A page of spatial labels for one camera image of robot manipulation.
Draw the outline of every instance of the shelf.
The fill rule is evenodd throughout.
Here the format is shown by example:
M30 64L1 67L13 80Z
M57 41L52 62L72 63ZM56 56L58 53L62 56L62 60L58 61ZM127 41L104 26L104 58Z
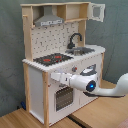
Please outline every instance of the shelf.
M66 20L65 23L75 22L75 21L82 21L82 20L87 20L87 18L69 19L69 20Z
M89 4L91 2L65 2L65 3L42 3L42 4L21 4L20 6L45 6L45 5L66 5L66 4Z

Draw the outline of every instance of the oven window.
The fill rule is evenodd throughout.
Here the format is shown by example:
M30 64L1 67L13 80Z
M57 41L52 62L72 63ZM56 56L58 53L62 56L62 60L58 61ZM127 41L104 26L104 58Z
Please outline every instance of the oven window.
M73 89L66 87L56 92L56 111L73 103Z

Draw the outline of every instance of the faucet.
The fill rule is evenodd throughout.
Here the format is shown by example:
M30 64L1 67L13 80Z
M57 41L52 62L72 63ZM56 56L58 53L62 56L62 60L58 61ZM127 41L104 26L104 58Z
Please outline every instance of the faucet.
M75 35L80 36L80 41L82 41L82 35L80 33L74 33L71 38L70 38L70 43L68 44L68 49L72 49L73 47L75 47L75 44L73 44L72 39Z

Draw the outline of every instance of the backsplash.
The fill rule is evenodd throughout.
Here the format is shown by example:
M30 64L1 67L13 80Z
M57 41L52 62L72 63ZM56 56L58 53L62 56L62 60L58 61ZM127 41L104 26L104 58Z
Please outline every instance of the backsplash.
M31 33L33 58L66 50L72 34L78 33L78 25L79 22L73 22L33 28ZM73 43L78 46L77 35L73 38Z

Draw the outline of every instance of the gray wall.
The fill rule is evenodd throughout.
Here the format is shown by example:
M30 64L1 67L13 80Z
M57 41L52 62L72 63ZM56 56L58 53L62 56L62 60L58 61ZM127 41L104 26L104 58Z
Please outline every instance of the gray wall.
M16 110L17 105L25 101L22 66L25 56L20 4L43 2L53 1L0 0L0 116ZM90 2L105 3L106 11L103 23L87 21L86 44L106 48L103 79L116 83L122 74L128 72L128 1Z

